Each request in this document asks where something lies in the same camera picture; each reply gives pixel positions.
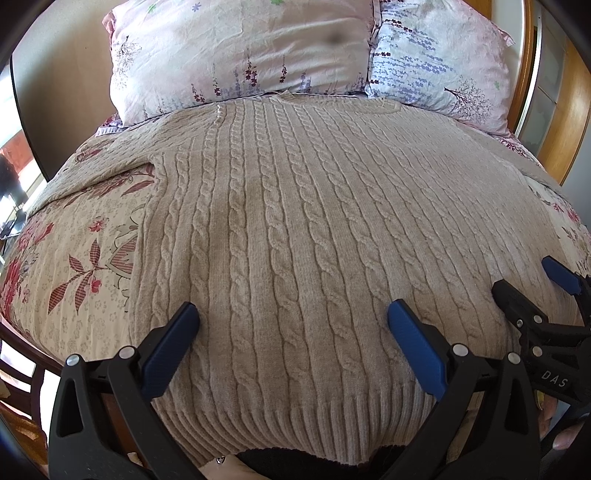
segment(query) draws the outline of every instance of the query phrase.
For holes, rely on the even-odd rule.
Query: pillow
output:
[[[509,135],[513,45],[462,0],[382,0],[382,26],[366,93],[442,113],[495,135]]]
[[[111,98],[124,126],[277,90],[363,92],[378,0],[131,0],[115,7]]]

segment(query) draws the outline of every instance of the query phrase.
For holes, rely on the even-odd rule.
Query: clamp jaw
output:
[[[194,305],[184,303],[170,322],[138,348],[85,362],[70,355],[61,372],[51,418],[51,480],[202,480],[150,405],[164,394],[199,330]],[[115,396],[139,452],[150,466],[129,461],[119,445],[101,394]]]
[[[547,315],[509,282],[498,281],[492,288],[495,302],[521,334],[520,354],[511,352],[503,360],[474,356],[461,344],[449,345],[403,300],[390,305],[388,326],[421,387],[438,403],[382,480],[538,479],[540,459],[556,434],[589,412],[591,278],[572,273],[552,257],[542,264],[548,277],[574,296],[585,326],[549,323]],[[534,388],[572,405],[541,444]],[[472,394],[478,391],[485,395],[462,453],[443,465]],[[591,421],[570,450],[582,450],[589,437]]]
[[[519,355],[496,360],[475,356],[461,343],[450,345],[403,300],[390,305],[388,326],[422,388],[438,403],[382,480],[537,479],[537,412]],[[470,399],[480,391],[485,395],[462,453],[443,465]]]

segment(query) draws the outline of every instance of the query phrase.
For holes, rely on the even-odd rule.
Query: cable knit pattern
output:
[[[387,328],[392,300],[495,357],[515,347],[496,280],[575,321],[541,268],[564,252],[523,175],[559,187],[495,148],[390,100],[238,99],[69,161],[37,208],[153,163],[129,335],[140,343],[186,300],[202,319],[153,402],[168,430],[198,465],[262,447],[360,463],[409,442],[433,405]]]

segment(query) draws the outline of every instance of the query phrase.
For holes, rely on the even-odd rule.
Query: blue clamp handle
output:
[[[423,390],[440,401],[447,390],[449,349],[443,335],[435,327],[423,324],[404,300],[390,304],[388,327]]]
[[[552,257],[544,257],[542,259],[542,267],[544,267],[548,278],[566,293],[569,295],[581,295],[582,289],[578,275],[572,273],[558,260]]]
[[[142,345],[152,348],[148,358],[140,364],[142,396],[150,401],[164,395],[178,365],[189,350],[199,331],[199,312],[192,303],[185,302],[174,317],[163,327],[152,330]]]

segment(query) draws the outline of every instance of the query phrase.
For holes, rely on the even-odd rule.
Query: cable knit sweater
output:
[[[432,406],[387,329],[391,301],[496,357],[515,346],[496,280],[574,321],[540,265],[564,254],[529,166],[483,142],[393,101],[238,99],[121,134],[38,207],[153,163],[131,338],[186,300],[202,318],[154,403],[164,424],[198,465],[262,447],[359,463],[409,442]]]

